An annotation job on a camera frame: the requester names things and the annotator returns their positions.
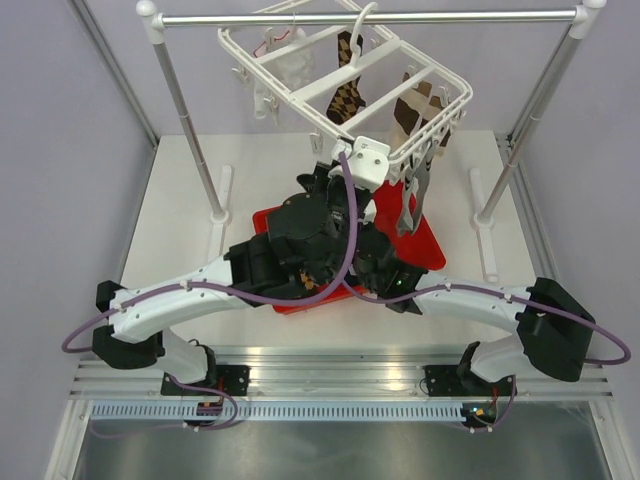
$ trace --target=red basket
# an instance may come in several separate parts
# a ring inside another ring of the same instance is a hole
[[[429,223],[427,223],[427,219],[424,218],[424,215],[422,216],[420,226],[418,227],[418,231],[415,235],[407,234],[403,237],[397,236],[396,223],[400,217],[400,212],[402,211],[402,189],[403,186],[401,183],[398,183],[393,187],[389,185],[389,183],[385,183],[382,187],[376,190],[373,195],[373,199],[376,202],[378,210],[375,219],[376,228],[389,237],[391,243],[396,249],[398,258],[403,262],[410,263],[417,267],[422,267],[426,270],[440,270],[444,268],[447,260],[440,249],[440,245],[438,245],[438,241],[433,236],[431,227],[429,227]],[[410,204],[411,209],[413,210],[416,204],[416,199],[413,196],[411,197]],[[256,233],[267,231],[267,215],[278,208],[280,207],[268,208],[266,210],[256,212],[253,215],[253,227]],[[321,292],[324,288],[325,287],[319,287],[318,291]],[[366,292],[362,287],[357,287],[356,290],[361,293]],[[305,307],[274,306],[273,309],[278,313],[287,315],[309,310],[310,308],[315,308],[327,303],[337,302],[338,300],[343,300],[350,296],[351,294],[349,291],[343,286],[340,286],[327,298],[313,305],[307,305]]]

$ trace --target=white rack foot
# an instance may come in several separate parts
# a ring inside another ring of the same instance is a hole
[[[224,247],[224,234],[227,226],[231,223],[231,211],[229,207],[229,197],[231,196],[231,186],[233,184],[233,167],[231,165],[222,166],[222,174],[220,175],[220,185],[218,186],[218,198],[220,206],[227,213],[222,220],[214,220],[211,214],[211,239],[209,240],[209,252],[207,258],[209,261],[222,255]]]
[[[482,179],[480,169],[472,168],[469,171],[471,180],[471,194],[473,197],[474,215],[471,224],[478,235],[478,247],[480,249],[480,261],[482,263],[482,274],[486,282],[498,283],[498,266],[496,264],[496,254],[493,249],[493,238],[491,228],[493,227],[493,217],[488,221],[481,221],[480,212],[485,205],[484,192],[482,191]]]

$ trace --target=gray floor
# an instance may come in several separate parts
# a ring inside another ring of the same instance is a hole
[[[140,429],[100,422],[96,430]],[[430,423],[246,422],[85,442],[77,479],[608,479],[588,415],[517,405],[492,434]]]

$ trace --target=white table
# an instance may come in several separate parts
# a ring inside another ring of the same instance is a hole
[[[233,220],[225,251],[253,234],[254,212],[280,205],[301,191],[295,177],[311,172],[315,158],[305,134],[203,135],[205,158],[214,182],[220,167],[235,168],[230,199]],[[493,133],[457,132],[445,156],[434,161],[425,215],[447,257],[443,270],[452,278],[482,280],[476,233],[471,228],[469,169],[479,167],[486,194],[502,163]],[[535,281],[529,252],[509,189],[495,211],[493,229],[500,282]],[[207,262],[211,223],[209,205],[183,136],[160,142],[123,284],[150,285],[189,272]],[[475,340],[494,340],[499,330],[456,318],[398,315],[382,306],[348,299],[307,312],[283,316],[271,307],[234,310],[174,327],[186,339],[209,345],[331,348],[341,351],[450,352]]]

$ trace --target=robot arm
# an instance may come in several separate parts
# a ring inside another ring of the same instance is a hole
[[[371,223],[371,212],[375,212],[372,192],[387,174],[388,147],[358,139],[349,153],[349,167],[359,187],[356,200],[362,223],[349,280],[352,285],[360,284],[379,299],[387,299],[396,312],[444,313],[509,332],[510,336],[496,342],[472,344],[463,355],[457,373],[470,392],[474,386],[486,388],[505,376],[531,369],[566,381],[578,380],[591,330],[511,303],[508,294],[526,299],[535,296],[539,303],[593,321],[575,300],[557,283],[544,279],[534,287],[500,289],[501,298],[490,297],[473,290],[479,285],[454,282],[402,262],[389,238]],[[215,386],[213,352],[188,344],[171,332],[171,326],[262,303],[242,300],[229,290],[206,288],[207,284],[232,287],[236,293],[301,299],[334,280],[343,262],[349,215],[341,168],[318,164],[313,174],[299,176],[298,182],[305,193],[288,198],[269,214],[268,232],[231,247],[224,257],[140,290],[123,289],[112,282],[101,284],[97,305],[103,312],[111,309],[115,313],[109,325],[94,331],[93,351],[114,368],[153,366],[181,383]],[[449,284],[467,288],[419,294],[425,288]],[[407,294],[414,298],[394,301]]]

